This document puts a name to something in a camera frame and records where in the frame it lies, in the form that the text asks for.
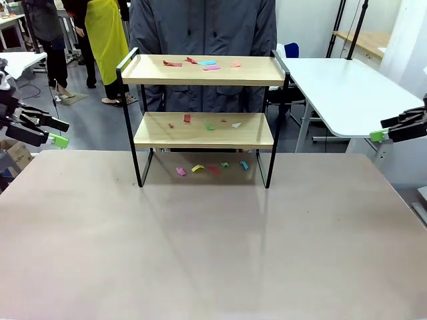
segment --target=yellow apron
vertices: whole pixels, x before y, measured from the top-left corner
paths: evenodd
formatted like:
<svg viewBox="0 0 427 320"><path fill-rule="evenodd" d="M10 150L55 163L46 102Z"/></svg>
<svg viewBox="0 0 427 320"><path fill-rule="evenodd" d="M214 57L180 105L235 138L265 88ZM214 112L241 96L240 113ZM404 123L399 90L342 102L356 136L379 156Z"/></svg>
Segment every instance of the yellow apron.
<svg viewBox="0 0 427 320"><path fill-rule="evenodd" d="M117 0L91 0L85 25L104 85L113 83L115 68L129 53Z"/></svg>

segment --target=hand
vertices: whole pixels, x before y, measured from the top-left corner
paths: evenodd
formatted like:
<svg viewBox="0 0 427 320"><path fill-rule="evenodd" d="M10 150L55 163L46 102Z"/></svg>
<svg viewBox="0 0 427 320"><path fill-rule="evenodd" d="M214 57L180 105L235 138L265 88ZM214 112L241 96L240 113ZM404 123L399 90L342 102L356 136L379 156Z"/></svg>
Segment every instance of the hand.
<svg viewBox="0 0 427 320"><path fill-rule="evenodd" d="M82 38L84 38L84 37L85 37L85 31L84 31L83 29L81 29L81 28L79 28L79 27L76 27L76 28L75 28L75 32L77 32L77 34L78 34L80 37L82 37Z"/></svg>

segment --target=shelf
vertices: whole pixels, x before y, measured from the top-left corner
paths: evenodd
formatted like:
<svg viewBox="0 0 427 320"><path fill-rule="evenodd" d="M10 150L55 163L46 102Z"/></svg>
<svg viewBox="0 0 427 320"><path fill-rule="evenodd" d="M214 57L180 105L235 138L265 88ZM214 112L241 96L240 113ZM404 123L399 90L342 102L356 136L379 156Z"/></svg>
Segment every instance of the shelf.
<svg viewBox="0 0 427 320"><path fill-rule="evenodd" d="M183 122L185 114L191 123ZM146 112L134 138L139 148L272 149L273 142L263 113Z"/></svg>
<svg viewBox="0 0 427 320"><path fill-rule="evenodd" d="M190 56L196 61L215 60L219 70L204 71L201 65L185 62L186 55L137 55L122 72L128 85L228 85L228 86L282 86L284 74L274 58ZM168 67L168 62L183 63L182 67ZM241 67L232 68L238 60Z"/></svg>

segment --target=yellow paper scrap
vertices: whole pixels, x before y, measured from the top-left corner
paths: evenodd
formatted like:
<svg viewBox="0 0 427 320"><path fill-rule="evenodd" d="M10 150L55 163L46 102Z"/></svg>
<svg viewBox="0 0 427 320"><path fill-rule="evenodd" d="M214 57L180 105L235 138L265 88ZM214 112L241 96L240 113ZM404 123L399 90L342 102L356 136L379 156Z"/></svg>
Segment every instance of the yellow paper scrap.
<svg viewBox="0 0 427 320"><path fill-rule="evenodd" d="M196 165L193 169L191 169L191 171L196 172L199 169L205 169L205 167L203 165Z"/></svg>

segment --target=two-tier wooden shelf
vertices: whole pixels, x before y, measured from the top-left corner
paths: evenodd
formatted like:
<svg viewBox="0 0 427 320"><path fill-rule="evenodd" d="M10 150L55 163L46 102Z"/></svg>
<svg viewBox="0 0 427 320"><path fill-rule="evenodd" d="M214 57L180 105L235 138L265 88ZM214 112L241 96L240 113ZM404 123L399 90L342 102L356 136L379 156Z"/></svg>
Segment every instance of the two-tier wooden shelf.
<svg viewBox="0 0 427 320"><path fill-rule="evenodd" d="M138 185L142 187L145 182L154 148L254 149L264 185L268 188L283 117L282 108L273 139L265 116L267 97L264 99L262 113L148 112L144 85L266 87L267 95L269 86L287 88L289 85L290 74L283 61L278 58L275 51L272 51L271 57L191 56L196 61L214 60L221 66L219 70L204 71L201 65L184 62L187 57L187 55L139 55L138 49L135 48L117 66L117 78L121 87L123 112ZM183 66L165 66L163 60L180 61ZM232 63L236 60L241 63L241 67L232 67ZM132 135L124 85L141 85L145 113L135 137ZM183 122L185 114L191 115L191 123ZM234 123L241 125L235 128L232 127ZM213 130L207 130L207 125L212 126ZM142 176L139 173L136 148L150 149ZM272 150L267 177L264 175L260 150Z"/></svg>

